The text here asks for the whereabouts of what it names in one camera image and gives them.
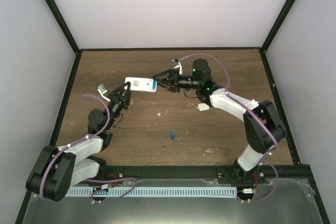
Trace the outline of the white remote control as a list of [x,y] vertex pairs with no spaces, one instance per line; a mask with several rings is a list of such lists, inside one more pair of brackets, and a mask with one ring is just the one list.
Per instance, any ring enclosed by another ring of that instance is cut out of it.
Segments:
[[152,90],[152,83],[154,79],[150,78],[139,78],[139,77],[126,77],[125,82],[131,82],[131,91],[139,92],[155,92],[157,89]]

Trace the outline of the white battery compartment cover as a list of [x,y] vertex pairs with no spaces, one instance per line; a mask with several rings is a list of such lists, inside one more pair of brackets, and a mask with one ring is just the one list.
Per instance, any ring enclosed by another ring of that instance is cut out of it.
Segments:
[[210,109],[210,107],[206,103],[200,103],[200,104],[197,105],[197,109],[199,111],[207,111],[207,110]]

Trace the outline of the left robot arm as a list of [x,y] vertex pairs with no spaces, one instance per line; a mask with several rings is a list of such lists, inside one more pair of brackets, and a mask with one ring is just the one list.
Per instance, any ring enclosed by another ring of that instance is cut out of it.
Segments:
[[25,187],[41,199],[58,202],[71,186],[92,180],[102,184],[107,178],[106,163],[94,157],[105,150],[112,139],[109,131],[123,119],[122,111],[131,101],[131,83],[126,82],[109,92],[99,85],[99,95],[84,94],[82,99],[99,101],[103,109],[94,109],[88,114],[87,134],[67,145],[45,146],[31,170]]

